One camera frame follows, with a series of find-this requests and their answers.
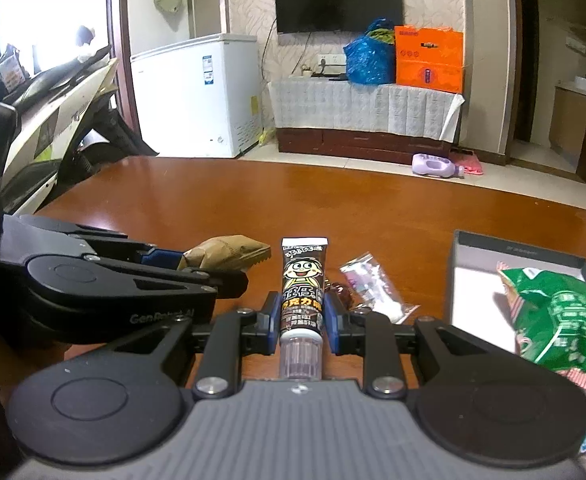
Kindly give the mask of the brown nut snack bag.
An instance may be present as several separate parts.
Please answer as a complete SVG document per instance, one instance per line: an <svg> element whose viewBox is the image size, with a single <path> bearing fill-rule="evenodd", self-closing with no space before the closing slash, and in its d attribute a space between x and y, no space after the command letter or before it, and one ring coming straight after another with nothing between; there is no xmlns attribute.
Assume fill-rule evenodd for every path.
<svg viewBox="0 0 586 480"><path fill-rule="evenodd" d="M271 257L271 247L244 235L215 236L184 252L178 270L246 271Z"/></svg>

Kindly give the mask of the chocolate paste tube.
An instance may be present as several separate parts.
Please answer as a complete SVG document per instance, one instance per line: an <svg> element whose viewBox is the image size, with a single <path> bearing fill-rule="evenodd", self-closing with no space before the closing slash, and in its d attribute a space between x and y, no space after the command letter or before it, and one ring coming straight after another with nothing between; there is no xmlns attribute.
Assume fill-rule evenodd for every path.
<svg viewBox="0 0 586 480"><path fill-rule="evenodd" d="M326 237L287 237L281 242L280 377L322 378Z"/></svg>

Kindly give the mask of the green snack bag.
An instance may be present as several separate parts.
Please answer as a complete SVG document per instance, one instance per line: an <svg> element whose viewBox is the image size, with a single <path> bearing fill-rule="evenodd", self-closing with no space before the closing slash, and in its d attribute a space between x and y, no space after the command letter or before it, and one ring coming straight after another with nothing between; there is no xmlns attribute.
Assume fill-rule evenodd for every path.
<svg viewBox="0 0 586 480"><path fill-rule="evenodd" d="M497 266L516 353L586 390L586 282L536 268Z"/></svg>

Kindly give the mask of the red date packet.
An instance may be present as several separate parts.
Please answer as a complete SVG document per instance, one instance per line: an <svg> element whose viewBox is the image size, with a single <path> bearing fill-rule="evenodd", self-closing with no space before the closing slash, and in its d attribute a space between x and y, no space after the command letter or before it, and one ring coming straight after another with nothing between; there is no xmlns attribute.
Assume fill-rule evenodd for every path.
<svg viewBox="0 0 586 480"><path fill-rule="evenodd" d="M351 295L351 289L348 285L339 282L325 282L325 290L327 292L334 292L337 297L340 298L343 306L349 310L354 305L354 298Z"/></svg>

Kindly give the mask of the clear wrapped candy packet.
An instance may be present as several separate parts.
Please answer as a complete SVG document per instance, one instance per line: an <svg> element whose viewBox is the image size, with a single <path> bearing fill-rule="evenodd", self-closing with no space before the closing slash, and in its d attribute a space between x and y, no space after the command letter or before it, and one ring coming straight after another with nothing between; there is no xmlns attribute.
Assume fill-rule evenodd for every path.
<svg viewBox="0 0 586 480"><path fill-rule="evenodd" d="M408 304L370 252L340 267L351 290L371 311L384 314L393 324L404 323L418 306Z"/></svg>

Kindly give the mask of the white electric scooter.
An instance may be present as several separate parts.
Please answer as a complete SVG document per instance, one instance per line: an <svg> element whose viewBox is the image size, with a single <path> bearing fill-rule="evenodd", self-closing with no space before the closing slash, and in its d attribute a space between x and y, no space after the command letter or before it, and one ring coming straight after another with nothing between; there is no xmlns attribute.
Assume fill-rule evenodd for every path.
<svg viewBox="0 0 586 480"><path fill-rule="evenodd" d="M102 168L153 150L112 106L118 62L82 26L69 59L29 72L0 56L0 213L30 214Z"/></svg>

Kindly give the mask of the white chest freezer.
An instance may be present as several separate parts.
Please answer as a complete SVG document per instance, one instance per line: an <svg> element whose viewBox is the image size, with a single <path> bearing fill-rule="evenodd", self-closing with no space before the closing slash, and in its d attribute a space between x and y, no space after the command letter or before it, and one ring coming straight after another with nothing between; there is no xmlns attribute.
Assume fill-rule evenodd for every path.
<svg viewBox="0 0 586 480"><path fill-rule="evenodd" d="M142 139L161 157L236 158L258 142L257 38L216 34L132 57Z"/></svg>

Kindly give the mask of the dark wooden tv cabinet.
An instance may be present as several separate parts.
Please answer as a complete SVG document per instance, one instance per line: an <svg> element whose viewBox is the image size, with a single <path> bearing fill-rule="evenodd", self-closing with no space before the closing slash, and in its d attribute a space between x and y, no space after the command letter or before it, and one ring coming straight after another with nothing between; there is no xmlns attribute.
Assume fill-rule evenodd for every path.
<svg viewBox="0 0 586 480"><path fill-rule="evenodd" d="M282 153L357 158L401 165L410 165L414 154L447 158L452 148L451 143L421 136L356 130L276 128L276 137Z"/></svg>

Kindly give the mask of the white lace tv cabinet cloth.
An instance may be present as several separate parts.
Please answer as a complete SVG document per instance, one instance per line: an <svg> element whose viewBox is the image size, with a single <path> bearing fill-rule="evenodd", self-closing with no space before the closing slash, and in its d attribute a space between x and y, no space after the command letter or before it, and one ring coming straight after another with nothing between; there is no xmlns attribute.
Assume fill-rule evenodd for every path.
<svg viewBox="0 0 586 480"><path fill-rule="evenodd" d="M278 128L392 133L451 143L464 97L418 87L291 77L269 82Z"/></svg>

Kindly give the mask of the blue plastic bag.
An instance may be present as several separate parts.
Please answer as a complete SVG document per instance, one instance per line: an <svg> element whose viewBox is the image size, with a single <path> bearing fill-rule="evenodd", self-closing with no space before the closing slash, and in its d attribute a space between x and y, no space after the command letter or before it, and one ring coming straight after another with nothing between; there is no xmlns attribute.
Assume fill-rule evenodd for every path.
<svg viewBox="0 0 586 480"><path fill-rule="evenodd" d="M393 84L396 81L394 22L378 18L344 48L344 54L346 77L353 84Z"/></svg>

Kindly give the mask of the orange gift box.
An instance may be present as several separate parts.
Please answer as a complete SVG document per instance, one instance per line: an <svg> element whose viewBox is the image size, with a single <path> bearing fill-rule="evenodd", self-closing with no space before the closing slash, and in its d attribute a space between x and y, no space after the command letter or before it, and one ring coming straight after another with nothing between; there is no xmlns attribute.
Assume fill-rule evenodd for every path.
<svg viewBox="0 0 586 480"><path fill-rule="evenodd" d="M395 27L396 84L463 91L464 35L451 28Z"/></svg>

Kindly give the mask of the kitchen counter cabinet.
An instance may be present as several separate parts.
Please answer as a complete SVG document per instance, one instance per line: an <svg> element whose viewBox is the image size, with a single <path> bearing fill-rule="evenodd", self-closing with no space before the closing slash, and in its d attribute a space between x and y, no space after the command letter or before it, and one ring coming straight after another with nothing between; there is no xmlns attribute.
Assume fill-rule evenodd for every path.
<svg viewBox="0 0 586 480"><path fill-rule="evenodd" d="M586 91L574 84L555 86L553 113L549 131L551 148L576 166L586 134Z"/></svg>

